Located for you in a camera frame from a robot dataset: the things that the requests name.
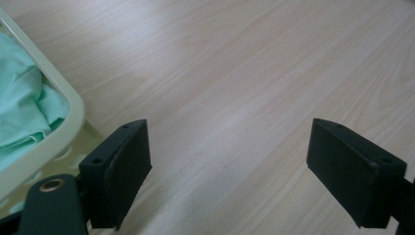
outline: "metal grommet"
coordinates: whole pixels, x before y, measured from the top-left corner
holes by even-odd
[[[44,193],[55,191],[65,185],[64,179],[51,179],[40,186],[40,191]]]

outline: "green fabric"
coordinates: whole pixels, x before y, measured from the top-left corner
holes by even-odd
[[[68,101],[42,83],[25,50],[0,33],[0,171],[57,128]]]

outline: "screw hole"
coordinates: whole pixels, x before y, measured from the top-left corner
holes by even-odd
[[[392,163],[392,160],[390,160],[390,159],[381,159],[381,161],[385,164],[391,164]]]
[[[40,191],[44,193],[55,191],[64,186],[64,179],[51,179],[40,186]]]
[[[93,164],[100,164],[103,160],[102,159],[94,159],[92,161]]]

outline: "black plastic part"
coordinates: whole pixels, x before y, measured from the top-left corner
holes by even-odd
[[[12,213],[7,217],[0,219],[1,235],[17,235],[19,224],[21,223],[22,212]]]
[[[151,168],[145,120],[123,125],[80,163],[93,228],[121,226]]]
[[[19,235],[87,234],[76,181],[59,174],[43,179],[27,193]]]
[[[358,226],[388,225],[404,161],[345,126],[315,119],[307,164]]]
[[[399,221],[397,235],[415,234],[415,183],[402,181],[392,206],[392,216]]]

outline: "wooden floor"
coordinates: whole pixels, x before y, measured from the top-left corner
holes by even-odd
[[[408,162],[414,179],[415,1],[0,7],[104,135],[148,120],[154,168],[116,234],[394,234],[393,219],[358,229],[305,158],[324,118]]]

